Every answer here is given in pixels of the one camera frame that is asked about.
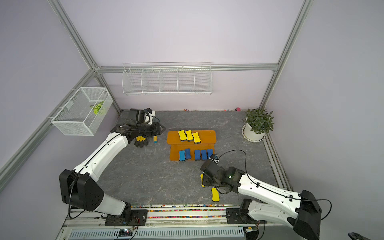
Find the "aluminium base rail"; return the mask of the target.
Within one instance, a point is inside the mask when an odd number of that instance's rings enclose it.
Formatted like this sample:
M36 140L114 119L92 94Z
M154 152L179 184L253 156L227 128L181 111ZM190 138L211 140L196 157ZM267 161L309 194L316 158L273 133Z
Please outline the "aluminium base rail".
M133 205L132 220L113 222L97 212L72 209L58 240L299 240L291 228L272 220L241 222L239 204Z

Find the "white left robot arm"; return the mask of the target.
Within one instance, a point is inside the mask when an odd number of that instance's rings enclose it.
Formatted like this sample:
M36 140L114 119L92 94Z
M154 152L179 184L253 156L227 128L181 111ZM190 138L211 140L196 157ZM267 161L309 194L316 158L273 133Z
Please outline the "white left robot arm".
M61 172L59 182L63 203L130 221L131 205L107 195L98 181L115 156L137 137L153 138L165 129L154 110L130 109L86 160L73 170Z

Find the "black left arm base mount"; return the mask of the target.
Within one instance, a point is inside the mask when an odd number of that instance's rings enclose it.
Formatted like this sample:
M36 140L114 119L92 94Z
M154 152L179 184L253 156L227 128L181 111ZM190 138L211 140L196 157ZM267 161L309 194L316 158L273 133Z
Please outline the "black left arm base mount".
M148 211L142 209L128 210L121 216L108 215L105 221L106 227L144 226L147 221Z

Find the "orange wooden two-tier shelf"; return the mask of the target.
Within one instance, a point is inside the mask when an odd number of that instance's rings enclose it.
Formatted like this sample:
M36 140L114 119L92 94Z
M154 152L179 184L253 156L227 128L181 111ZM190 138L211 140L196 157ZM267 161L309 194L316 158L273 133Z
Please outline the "orange wooden two-tier shelf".
M169 131L167 135L167 144L171 146L170 148L170 161L179 161L179 151L190 149L192 158L186 161L195 161L194 150L207 150L213 149L215 154L215 143L217 142L216 132L215 131L192 131L192 133L198 132L200 135L201 143L195 144L194 141L184 142L180 141L178 131Z

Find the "green object in basket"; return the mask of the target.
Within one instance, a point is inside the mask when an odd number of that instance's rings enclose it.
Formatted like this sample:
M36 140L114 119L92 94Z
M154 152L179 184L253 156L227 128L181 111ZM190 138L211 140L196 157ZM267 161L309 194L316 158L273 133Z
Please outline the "green object in basket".
M90 106L90 108L92 109L93 113L97 116L97 115L104 115L105 114L105 110L104 110L104 101L100 102L100 103L97 103L93 106Z

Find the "yellow and black work glove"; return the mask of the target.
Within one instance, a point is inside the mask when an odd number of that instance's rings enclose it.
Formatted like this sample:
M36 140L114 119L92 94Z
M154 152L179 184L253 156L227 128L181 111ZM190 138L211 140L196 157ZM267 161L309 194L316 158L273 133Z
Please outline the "yellow and black work glove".
M143 136L138 136L135 138L134 145L139 148L143 148L144 146L147 146L149 143L148 138L145 138Z

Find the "white plant pot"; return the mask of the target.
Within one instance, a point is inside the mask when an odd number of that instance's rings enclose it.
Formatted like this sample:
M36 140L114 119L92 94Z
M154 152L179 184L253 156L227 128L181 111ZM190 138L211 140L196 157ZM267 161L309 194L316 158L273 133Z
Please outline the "white plant pot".
M247 141L252 143L261 142L266 137L266 133L257 134L253 131L248 123L242 127L242 135Z

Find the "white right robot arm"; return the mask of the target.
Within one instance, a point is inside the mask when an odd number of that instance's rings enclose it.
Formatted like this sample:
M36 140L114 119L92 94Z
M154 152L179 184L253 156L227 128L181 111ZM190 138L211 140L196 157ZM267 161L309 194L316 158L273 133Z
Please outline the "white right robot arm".
M208 186L246 196L240 214L248 220L285 225L306 240L320 238L322 209L313 193L283 190L237 168L226 170L212 160L203 163L201 171Z

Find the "green potted plant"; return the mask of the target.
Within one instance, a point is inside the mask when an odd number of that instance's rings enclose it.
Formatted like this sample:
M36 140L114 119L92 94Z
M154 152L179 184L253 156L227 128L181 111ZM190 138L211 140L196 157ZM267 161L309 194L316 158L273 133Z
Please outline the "green potted plant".
M273 111L268 112L263 108L248 109L246 111L246 123L256 134L267 134L274 130Z

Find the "light blue whiteboard eraser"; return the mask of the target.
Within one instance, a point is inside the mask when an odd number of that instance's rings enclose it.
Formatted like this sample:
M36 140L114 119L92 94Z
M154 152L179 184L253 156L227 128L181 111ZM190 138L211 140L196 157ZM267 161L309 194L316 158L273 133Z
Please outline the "light blue whiteboard eraser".
M182 151L179 151L179 161L185 161L186 160L186 155L185 155L185 151L182 150Z

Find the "yellow eraser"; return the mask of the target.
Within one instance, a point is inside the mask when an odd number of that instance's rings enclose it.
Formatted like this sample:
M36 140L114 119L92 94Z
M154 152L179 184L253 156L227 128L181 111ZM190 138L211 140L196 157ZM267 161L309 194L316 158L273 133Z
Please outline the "yellow eraser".
M220 194L216 188L211 188L212 191L212 201L213 202L219 202L220 201Z
M187 141L188 141L188 142L191 142L191 141L194 140L194 137L193 137L193 134L192 134L192 131L191 131L191 130L187 130L187 131L185 131L185 133L186 133Z
M178 135L179 135L179 138L180 138L181 142L184 142L184 141L186 141L188 139L187 135L186 135L186 132L184 130L178 131Z
M201 179L201 186L202 186L203 188L205 188L205 185L204 185L204 174L201 174L201 175L200 175L200 179Z
M200 135L199 135L198 132L192 133L192 136L193 136L195 144L200 144L201 143Z

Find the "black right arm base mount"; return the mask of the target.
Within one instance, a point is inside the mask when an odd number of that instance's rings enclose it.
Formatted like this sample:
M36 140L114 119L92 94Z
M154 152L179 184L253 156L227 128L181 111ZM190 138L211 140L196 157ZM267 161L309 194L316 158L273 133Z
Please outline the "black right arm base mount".
M242 204L239 208L227 208L226 209L226 219L227 224L229 225L238 225L238 224L266 224L265 220L254 220L250 216L249 207L253 202L251 199L243 199Z

